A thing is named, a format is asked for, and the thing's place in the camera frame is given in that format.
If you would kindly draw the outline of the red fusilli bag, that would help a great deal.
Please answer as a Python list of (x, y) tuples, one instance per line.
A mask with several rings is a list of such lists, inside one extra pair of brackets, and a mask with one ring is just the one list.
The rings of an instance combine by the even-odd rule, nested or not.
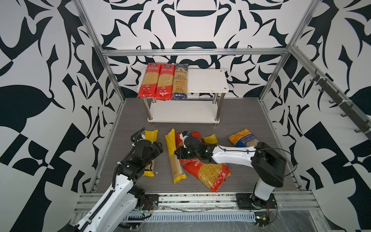
[(175, 155), (179, 160), (196, 161), (200, 158), (198, 149), (203, 144), (200, 138), (192, 134), (186, 138), (182, 137), (181, 133), (176, 135), (176, 151)]
[(230, 168), (225, 164), (205, 164), (199, 160), (187, 163), (184, 169), (213, 192), (217, 192), (231, 175)]

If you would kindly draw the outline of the small yellow pasta package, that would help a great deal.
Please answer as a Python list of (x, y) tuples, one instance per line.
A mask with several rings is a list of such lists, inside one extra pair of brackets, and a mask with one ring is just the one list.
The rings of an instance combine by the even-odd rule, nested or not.
[(218, 144), (218, 140), (217, 140), (217, 137), (216, 137), (215, 134), (212, 134), (212, 135), (207, 136), (207, 137), (203, 137), (203, 141), (206, 144), (211, 144), (211, 145)]

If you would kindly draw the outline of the yellow pastatime spaghetti package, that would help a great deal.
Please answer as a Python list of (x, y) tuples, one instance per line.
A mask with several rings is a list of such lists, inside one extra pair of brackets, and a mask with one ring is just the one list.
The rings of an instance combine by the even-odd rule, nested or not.
[(175, 130), (172, 129), (168, 134), (165, 135), (165, 140), (167, 144), (169, 160), (172, 169), (172, 175), (174, 184), (180, 182), (182, 179), (186, 179), (187, 175), (184, 172), (184, 169), (175, 155), (176, 151), (176, 139), (175, 139)]

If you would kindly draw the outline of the orange blue pasta bag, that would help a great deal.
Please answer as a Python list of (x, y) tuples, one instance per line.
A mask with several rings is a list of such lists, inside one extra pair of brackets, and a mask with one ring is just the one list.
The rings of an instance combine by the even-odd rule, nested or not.
[(257, 137), (247, 128), (231, 135), (229, 140), (238, 148), (255, 147), (259, 142)]

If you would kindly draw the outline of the orange blue spaghetti package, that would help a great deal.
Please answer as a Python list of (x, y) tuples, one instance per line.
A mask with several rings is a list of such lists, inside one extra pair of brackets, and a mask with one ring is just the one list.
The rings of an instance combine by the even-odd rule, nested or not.
[(173, 78), (172, 100), (187, 99), (188, 64), (176, 64)]

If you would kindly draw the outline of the red spaghetti package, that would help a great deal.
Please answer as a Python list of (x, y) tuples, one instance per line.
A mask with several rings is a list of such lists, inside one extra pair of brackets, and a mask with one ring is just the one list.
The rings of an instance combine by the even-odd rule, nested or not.
[(154, 97), (155, 100), (166, 101), (171, 99), (174, 72), (174, 64), (162, 64)]
[(145, 76), (138, 92), (138, 98), (155, 96), (160, 70), (160, 63), (149, 63), (147, 65)]

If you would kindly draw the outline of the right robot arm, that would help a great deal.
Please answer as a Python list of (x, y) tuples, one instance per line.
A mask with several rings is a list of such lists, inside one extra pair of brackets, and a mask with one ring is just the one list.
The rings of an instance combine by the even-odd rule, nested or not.
[(192, 135), (180, 135), (183, 145), (174, 154), (180, 159), (199, 159), (207, 164), (236, 164), (253, 168), (259, 175), (253, 197), (268, 201), (284, 183), (287, 160), (277, 149), (258, 142), (254, 147), (232, 148), (209, 144)]

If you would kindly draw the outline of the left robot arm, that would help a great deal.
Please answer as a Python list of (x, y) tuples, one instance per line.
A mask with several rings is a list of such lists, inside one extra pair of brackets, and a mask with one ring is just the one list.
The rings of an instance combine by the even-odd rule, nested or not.
[(114, 170), (112, 185), (76, 225), (67, 224), (61, 232), (112, 232), (123, 219), (145, 201), (145, 190), (135, 186), (145, 167), (163, 153), (162, 143), (141, 139)]

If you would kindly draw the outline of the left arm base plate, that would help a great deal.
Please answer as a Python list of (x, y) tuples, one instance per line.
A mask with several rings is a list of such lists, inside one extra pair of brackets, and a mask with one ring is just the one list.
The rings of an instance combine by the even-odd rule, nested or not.
[(158, 207), (159, 195), (158, 194), (145, 194), (141, 199), (139, 207), (142, 210), (150, 211)]

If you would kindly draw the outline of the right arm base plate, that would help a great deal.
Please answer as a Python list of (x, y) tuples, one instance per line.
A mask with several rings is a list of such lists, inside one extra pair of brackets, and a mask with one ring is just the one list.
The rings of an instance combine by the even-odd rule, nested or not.
[(243, 210), (261, 210), (261, 209), (276, 209), (276, 200), (274, 194), (271, 193), (268, 200), (262, 200), (255, 196), (254, 193), (237, 193), (236, 202), (239, 209)]

